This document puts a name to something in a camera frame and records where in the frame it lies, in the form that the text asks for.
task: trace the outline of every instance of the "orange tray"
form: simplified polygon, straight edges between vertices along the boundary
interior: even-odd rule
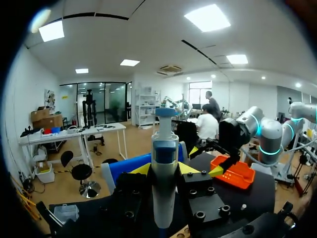
[[[228,157],[219,155],[210,162],[211,169],[225,161]],[[231,166],[223,175],[216,176],[215,178],[227,182],[233,186],[247,189],[254,181],[255,171],[250,169],[246,163],[237,162]]]

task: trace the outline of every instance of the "white t-shirt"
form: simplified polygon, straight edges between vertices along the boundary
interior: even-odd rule
[[[218,121],[211,114],[202,114],[198,117],[196,122],[198,129],[198,136],[201,139],[215,139],[218,134],[219,124]]]

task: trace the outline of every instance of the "blue light ring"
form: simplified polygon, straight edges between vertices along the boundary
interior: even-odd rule
[[[259,135],[261,135],[260,123],[259,123],[258,119],[254,115],[251,114],[251,116],[254,118],[254,120],[256,120],[256,123],[258,125],[258,129],[257,129],[256,135],[259,136]]]
[[[292,139],[294,138],[294,129],[290,124],[285,123],[285,125],[289,126],[292,130]]]
[[[295,122],[300,121],[300,120],[302,120],[302,119],[304,119],[304,118],[291,118],[291,120],[292,120],[292,121],[295,121]]]
[[[266,155],[276,155],[276,154],[278,154],[278,153],[281,151],[281,148],[279,148],[278,151],[273,152],[273,153],[270,153],[270,152],[264,151],[264,150],[261,148],[261,146],[259,146],[259,148],[260,148],[260,151],[261,151],[263,154],[266,154]]]

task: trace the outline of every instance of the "yellow triangle piece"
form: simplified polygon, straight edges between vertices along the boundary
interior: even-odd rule
[[[182,162],[178,162],[179,164],[179,169],[180,169],[180,172],[183,174],[188,174],[189,172],[192,172],[192,173],[200,173],[198,170],[186,165],[186,164],[183,164]]]
[[[145,165],[142,165],[141,167],[138,167],[137,169],[131,171],[131,174],[137,174],[137,173],[141,173],[143,175],[147,175],[148,171],[149,171],[149,167],[150,167],[151,163],[147,163]]]
[[[215,177],[218,175],[222,175],[223,174],[223,168],[220,166],[217,166],[216,168],[214,168],[213,170],[211,170],[209,173],[210,177]]]
[[[194,154],[196,151],[198,151],[198,148],[194,146],[194,148],[192,149],[192,151],[189,153],[188,156],[190,156],[191,154]]]

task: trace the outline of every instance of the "ceiling light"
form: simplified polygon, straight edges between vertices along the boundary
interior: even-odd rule
[[[87,68],[78,68],[75,69],[76,73],[88,73],[88,69]]]
[[[42,26],[39,28],[39,31],[44,42],[64,37],[62,21],[57,21],[49,25]]]
[[[248,59],[246,55],[231,55],[227,56],[227,59],[230,61],[231,64],[247,64]]]
[[[30,30],[32,33],[37,33],[39,28],[45,24],[51,14],[51,10],[45,8],[36,13],[35,17],[30,25]]]
[[[124,59],[120,65],[133,67],[133,66],[136,66],[138,63],[139,63],[139,61],[137,61],[137,60]]]
[[[185,17],[202,32],[219,30],[231,26],[226,16],[216,4],[191,11]]]

